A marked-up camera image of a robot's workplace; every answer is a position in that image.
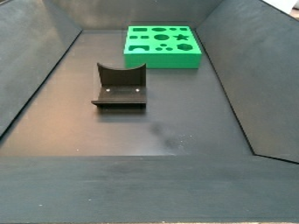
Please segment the green shape sorter block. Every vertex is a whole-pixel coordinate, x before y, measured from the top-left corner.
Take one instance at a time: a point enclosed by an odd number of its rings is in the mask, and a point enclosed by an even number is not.
[[[198,68],[202,50],[189,26],[129,26],[126,67]]]

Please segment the star-shaped hole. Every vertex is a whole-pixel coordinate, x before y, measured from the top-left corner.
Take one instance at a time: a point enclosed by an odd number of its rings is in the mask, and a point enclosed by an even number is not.
[[[185,35],[179,35],[179,36],[175,36],[177,37],[177,40],[189,40],[189,37],[190,36],[185,36]]]

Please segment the black holder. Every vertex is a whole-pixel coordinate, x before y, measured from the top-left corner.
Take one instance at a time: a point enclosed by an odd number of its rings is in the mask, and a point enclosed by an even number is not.
[[[93,101],[97,106],[146,106],[146,64],[115,69],[98,63],[98,72],[102,88]]]

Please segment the gray surface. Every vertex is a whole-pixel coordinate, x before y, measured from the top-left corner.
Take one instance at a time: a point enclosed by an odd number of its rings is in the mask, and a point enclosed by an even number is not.
[[[13,1],[13,0],[0,0],[0,4],[6,4],[6,3],[9,3],[10,1]]]
[[[51,1],[0,5],[0,136],[66,53],[81,28]]]
[[[299,166],[229,154],[3,157],[2,222],[298,222]]]
[[[125,67],[126,33],[79,36],[46,86],[10,129],[0,156],[250,155],[204,55],[198,69],[147,69],[147,110],[99,110],[98,62]]]
[[[133,22],[196,28],[222,0],[54,0],[85,30],[122,30]]]
[[[226,0],[198,32],[256,153],[299,162],[298,21]]]
[[[79,36],[3,139],[2,222],[298,222],[299,166],[252,155],[206,53],[198,71],[149,70],[146,114],[99,113],[123,40]]]

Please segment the shape cutout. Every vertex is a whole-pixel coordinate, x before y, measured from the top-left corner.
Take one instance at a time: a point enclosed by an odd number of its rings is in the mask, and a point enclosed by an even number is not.
[[[134,32],[147,32],[147,28],[134,28]]]
[[[162,47],[157,47],[155,50],[161,52],[163,50],[163,48]]]
[[[170,37],[165,34],[159,34],[159,35],[155,35],[154,38],[158,40],[167,40]]]
[[[129,51],[134,51],[135,49],[145,49],[146,51],[150,51],[150,45],[131,45],[129,47]]]
[[[178,49],[181,49],[183,51],[190,51],[193,49],[193,46],[187,45],[187,44],[179,44]]]
[[[189,40],[189,37],[190,36],[185,36],[185,35],[178,35],[178,36],[175,36],[177,37],[177,40]]]
[[[154,30],[155,32],[165,32],[165,31],[166,31],[165,28],[159,28],[159,27],[154,28],[153,30]]]

